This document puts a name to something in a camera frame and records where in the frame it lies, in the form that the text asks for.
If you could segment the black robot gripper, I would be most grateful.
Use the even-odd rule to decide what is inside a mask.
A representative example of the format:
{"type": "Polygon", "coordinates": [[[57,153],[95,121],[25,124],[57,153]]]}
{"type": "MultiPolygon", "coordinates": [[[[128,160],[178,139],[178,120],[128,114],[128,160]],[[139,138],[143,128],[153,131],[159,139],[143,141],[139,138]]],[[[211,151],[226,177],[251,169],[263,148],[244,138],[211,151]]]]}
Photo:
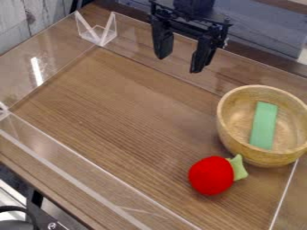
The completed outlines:
{"type": "MultiPolygon", "coordinates": [[[[206,34],[198,39],[190,67],[191,73],[200,73],[210,65],[218,47],[226,46],[231,19],[214,10],[215,0],[148,1],[151,15],[168,21],[178,32],[186,36],[206,34]]],[[[174,34],[170,24],[157,18],[151,20],[152,42],[156,57],[164,59],[172,53],[174,34]]]]}

